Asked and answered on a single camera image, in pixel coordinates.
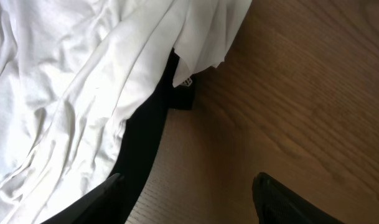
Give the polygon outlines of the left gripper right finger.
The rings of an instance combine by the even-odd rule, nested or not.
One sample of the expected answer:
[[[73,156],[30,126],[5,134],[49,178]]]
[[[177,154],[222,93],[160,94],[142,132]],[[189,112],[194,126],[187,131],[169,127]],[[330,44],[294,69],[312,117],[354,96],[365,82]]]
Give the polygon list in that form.
[[[260,223],[342,224],[265,172],[253,179],[252,194]]]

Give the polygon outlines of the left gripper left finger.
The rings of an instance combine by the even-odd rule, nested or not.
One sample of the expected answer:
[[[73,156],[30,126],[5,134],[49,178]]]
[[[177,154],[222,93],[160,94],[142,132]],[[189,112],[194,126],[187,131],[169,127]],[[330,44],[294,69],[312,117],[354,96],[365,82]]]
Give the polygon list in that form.
[[[115,223],[123,207],[124,177],[114,174],[43,224]]]

